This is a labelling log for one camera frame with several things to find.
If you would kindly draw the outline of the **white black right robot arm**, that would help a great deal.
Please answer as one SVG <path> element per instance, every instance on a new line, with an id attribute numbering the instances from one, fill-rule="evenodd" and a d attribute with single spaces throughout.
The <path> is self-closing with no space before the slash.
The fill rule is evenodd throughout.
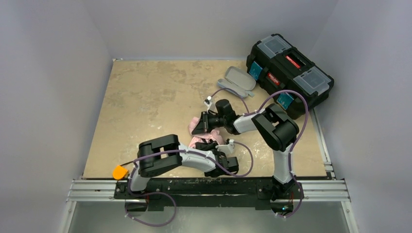
<path id="1" fill-rule="evenodd" d="M 239 135 L 258 131 L 274 156 L 274 192 L 281 195 L 289 191 L 295 182 L 292 169 L 292 151 L 300 132 L 298 125 L 276 104 L 270 104 L 256 113 L 238 115 L 229 100 L 215 103 L 215 110 L 207 110 L 190 129 L 192 135 L 211 133 L 225 128 L 229 134 Z"/>

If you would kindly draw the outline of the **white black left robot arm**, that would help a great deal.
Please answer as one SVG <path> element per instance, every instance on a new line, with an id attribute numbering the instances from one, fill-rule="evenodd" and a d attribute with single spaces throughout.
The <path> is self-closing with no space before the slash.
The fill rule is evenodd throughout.
<path id="1" fill-rule="evenodd" d="M 194 147 L 179 142 L 178 136 L 169 134 L 140 143 L 134 170 L 128 185 L 132 192 L 146 189 L 150 178 L 160 176 L 179 166 L 194 168 L 205 177 L 217 178 L 237 174 L 239 163 L 236 157 L 227 155 L 234 151 L 234 142 L 219 145 L 211 139 L 201 139 Z"/>

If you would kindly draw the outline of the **pink and black folding umbrella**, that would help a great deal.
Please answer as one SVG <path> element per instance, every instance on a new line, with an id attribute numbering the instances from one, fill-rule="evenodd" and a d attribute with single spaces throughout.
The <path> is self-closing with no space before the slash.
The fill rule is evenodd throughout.
<path id="1" fill-rule="evenodd" d="M 188 126 L 189 132 L 191 133 L 195 126 L 197 125 L 197 123 L 199 122 L 199 118 L 198 117 L 193 117 L 192 120 L 190 121 L 190 124 Z M 217 129 L 213 129 L 210 133 L 205 133 L 205 134 L 197 134 L 194 135 L 192 134 L 192 139 L 189 143 L 189 147 L 191 148 L 195 148 L 195 143 L 197 142 L 202 142 L 202 143 L 207 143 L 207 142 L 217 142 L 218 145 L 223 145 L 224 139 L 223 137 L 220 135 L 220 131 Z"/>

